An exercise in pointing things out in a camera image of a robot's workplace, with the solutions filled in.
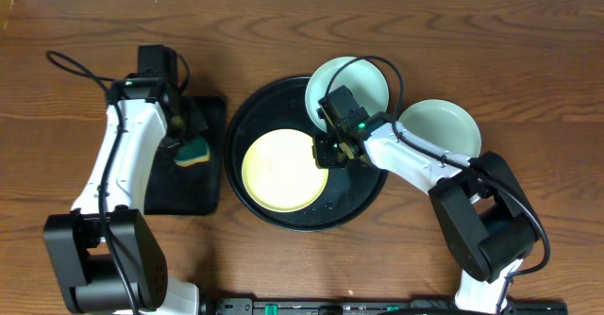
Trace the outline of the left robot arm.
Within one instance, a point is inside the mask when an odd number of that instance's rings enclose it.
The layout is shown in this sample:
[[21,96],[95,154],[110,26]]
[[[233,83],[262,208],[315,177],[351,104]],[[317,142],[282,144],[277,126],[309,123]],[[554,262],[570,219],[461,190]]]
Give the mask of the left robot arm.
[[51,215],[43,240],[73,314],[199,314],[199,288],[172,277],[144,218],[155,154],[186,129],[180,108],[184,59],[161,45],[138,49],[134,73],[94,74],[58,51],[55,66],[91,79],[105,94],[107,124],[92,173],[69,212]]

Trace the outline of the green yellow sponge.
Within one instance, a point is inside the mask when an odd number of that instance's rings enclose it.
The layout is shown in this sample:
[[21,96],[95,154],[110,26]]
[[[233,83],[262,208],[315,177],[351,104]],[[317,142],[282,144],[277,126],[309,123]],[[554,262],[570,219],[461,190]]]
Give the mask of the green yellow sponge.
[[180,167],[189,167],[198,163],[208,162],[211,159],[210,145],[205,138],[195,136],[184,142],[176,151],[175,164]]

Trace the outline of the light blue plate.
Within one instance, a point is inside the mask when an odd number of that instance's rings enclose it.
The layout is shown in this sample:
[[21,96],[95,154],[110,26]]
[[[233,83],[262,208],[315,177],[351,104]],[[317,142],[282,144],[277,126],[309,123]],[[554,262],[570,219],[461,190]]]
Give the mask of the light blue plate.
[[[305,91],[305,105],[312,122],[323,132],[326,123],[317,113],[319,100],[325,96],[327,84],[333,75],[354,57],[340,57],[321,65],[310,77]],[[350,89],[355,100],[369,115],[385,112],[389,105],[389,89],[382,72],[367,60],[359,60],[345,67],[335,78],[330,89],[340,86]]]
[[482,139],[478,124],[462,107],[445,100],[413,104],[398,118],[410,132],[454,153],[477,157]]

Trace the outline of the rectangular black tray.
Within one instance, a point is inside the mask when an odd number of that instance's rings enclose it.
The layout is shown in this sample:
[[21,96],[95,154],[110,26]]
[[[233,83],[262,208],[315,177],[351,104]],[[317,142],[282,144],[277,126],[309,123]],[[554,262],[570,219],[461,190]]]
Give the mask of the rectangular black tray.
[[185,107],[196,108],[207,127],[199,137],[209,145],[209,159],[191,166],[175,163],[177,148],[155,153],[144,200],[149,215],[208,216],[218,207],[226,132],[226,102],[221,97],[187,96]]

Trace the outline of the round black tray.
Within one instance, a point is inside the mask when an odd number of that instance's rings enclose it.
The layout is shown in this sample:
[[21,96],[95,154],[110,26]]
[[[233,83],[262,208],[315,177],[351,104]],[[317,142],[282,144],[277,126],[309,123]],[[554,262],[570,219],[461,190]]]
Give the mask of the round black tray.
[[321,130],[305,107],[310,78],[293,76],[272,82],[254,92],[237,110],[226,133],[224,163],[226,177],[240,201],[268,224],[299,232],[317,232],[346,224],[361,215],[378,197],[388,173],[361,161],[331,169],[327,185],[308,207],[294,212],[276,212],[261,207],[243,185],[243,157],[263,134],[295,129],[310,136]]

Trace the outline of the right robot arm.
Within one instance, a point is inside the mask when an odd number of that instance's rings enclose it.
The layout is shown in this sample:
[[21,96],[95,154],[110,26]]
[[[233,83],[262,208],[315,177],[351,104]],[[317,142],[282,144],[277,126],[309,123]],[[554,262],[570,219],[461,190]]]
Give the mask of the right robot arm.
[[307,105],[324,128],[313,139],[320,168],[362,160],[426,193],[450,254],[462,269],[457,308],[499,314],[521,264],[545,230],[510,166],[498,154],[452,153],[410,132],[386,112],[369,114],[341,86]]

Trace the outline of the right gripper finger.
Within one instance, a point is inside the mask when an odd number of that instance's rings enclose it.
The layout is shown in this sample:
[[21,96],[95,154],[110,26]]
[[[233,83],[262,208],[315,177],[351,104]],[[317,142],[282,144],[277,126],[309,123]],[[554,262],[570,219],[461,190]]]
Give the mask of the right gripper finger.
[[343,167],[341,150],[338,140],[329,134],[312,137],[312,154],[315,164],[320,169],[335,169]]
[[366,161],[365,150],[358,141],[352,140],[341,142],[340,149],[350,160]]

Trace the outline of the yellow plate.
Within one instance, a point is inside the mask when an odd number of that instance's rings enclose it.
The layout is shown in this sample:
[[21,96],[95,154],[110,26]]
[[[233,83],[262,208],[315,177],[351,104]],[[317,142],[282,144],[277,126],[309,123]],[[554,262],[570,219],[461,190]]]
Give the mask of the yellow plate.
[[243,186],[261,207],[280,213],[301,210],[323,192],[328,170],[316,166],[312,137],[295,129],[277,129],[257,138],[241,168]]

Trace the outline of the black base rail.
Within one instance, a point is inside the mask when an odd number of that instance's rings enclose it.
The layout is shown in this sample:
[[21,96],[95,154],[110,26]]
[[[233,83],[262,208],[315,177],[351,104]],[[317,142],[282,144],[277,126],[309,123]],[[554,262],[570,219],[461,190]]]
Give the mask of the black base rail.
[[279,300],[222,298],[201,301],[199,315],[374,315],[374,314],[509,314],[568,315],[563,302],[498,300],[476,298],[419,298],[390,301]]

